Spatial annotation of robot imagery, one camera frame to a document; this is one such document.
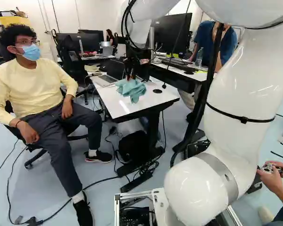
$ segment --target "woman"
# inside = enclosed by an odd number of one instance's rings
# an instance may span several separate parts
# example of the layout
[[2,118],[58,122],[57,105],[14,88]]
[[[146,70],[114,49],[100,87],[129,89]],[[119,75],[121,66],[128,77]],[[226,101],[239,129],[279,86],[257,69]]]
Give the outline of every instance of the woman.
[[106,41],[109,41],[110,45],[114,47],[112,55],[115,55],[115,53],[117,52],[117,40],[115,39],[110,29],[106,30]]
[[106,41],[109,41],[111,46],[115,46],[115,39],[110,29],[106,30],[106,36]]

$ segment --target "blue shirt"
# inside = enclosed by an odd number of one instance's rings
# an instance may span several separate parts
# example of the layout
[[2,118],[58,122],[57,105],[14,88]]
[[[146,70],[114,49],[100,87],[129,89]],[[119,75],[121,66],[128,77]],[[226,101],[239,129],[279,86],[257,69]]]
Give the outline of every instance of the blue shirt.
[[[202,64],[206,66],[208,66],[210,56],[213,53],[214,43],[212,39],[212,31],[214,25],[215,22],[213,21],[202,22],[198,27],[197,34],[194,39],[194,42],[198,44],[199,49],[203,47]],[[234,50],[236,49],[236,46],[237,46],[237,35],[234,29],[230,27],[225,33],[220,45],[220,58],[221,58],[222,66],[232,56]]]

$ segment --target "white robotic arm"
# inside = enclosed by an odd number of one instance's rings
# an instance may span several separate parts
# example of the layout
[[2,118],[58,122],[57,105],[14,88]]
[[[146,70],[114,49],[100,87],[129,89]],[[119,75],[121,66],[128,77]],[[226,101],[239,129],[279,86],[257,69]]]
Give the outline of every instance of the white robotic arm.
[[[177,2],[137,0],[132,8],[133,19],[163,16]],[[165,178],[169,204],[186,226],[205,225],[248,190],[256,173],[261,142],[270,125],[261,120],[274,118],[283,99],[283,0],[196,2],[217,21],[249,28],[212,82],[207,102],[224,113],[255,121],[244,124],[206,106],[205,133],[211,145],[205,152],[175,165]],[[278,25],[251,29],[273,24]],[[134,26],[133,23],[130,30],[133,41],[145,43],[150,22],[145,22],[142,30]],[[145,36],[138,39],[138,32]]]

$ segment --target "game controller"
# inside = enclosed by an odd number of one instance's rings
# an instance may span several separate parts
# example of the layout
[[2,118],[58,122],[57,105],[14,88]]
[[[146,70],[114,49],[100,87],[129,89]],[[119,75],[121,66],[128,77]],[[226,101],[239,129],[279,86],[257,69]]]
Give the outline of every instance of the game controller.
[[[280,166],[275,166],[275,168],[279,171],[279,173],[283,173],[283,170]],[[273,172],[273,164],[269,162],[266,166],[262,167],[261,169],[265,173],[272,173]]]

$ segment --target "computer mouse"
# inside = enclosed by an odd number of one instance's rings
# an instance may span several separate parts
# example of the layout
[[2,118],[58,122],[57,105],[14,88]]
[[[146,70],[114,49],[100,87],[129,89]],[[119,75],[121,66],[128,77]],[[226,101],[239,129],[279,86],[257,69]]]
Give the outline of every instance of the computer mouse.
[[185,74],[194,74],[193,72],[184,72]]

